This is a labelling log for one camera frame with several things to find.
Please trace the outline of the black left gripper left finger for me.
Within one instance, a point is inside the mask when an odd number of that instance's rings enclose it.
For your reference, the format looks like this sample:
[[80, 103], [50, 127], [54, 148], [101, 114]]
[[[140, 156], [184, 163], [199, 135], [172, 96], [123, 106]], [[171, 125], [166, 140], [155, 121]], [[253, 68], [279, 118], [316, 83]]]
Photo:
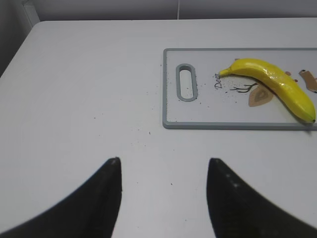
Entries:
[[110, 238], [122, 199], [121, 161], [108, 159], [86, 182], [2, 238]]

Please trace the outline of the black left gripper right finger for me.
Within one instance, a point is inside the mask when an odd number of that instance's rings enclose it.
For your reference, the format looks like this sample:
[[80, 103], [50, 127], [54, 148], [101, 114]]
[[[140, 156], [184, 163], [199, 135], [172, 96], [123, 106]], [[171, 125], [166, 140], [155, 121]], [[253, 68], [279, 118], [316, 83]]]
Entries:
[[217, 238], [315, 238], [316, 228], [267, 200], [223, 160], [209, 161], [207, 204]]

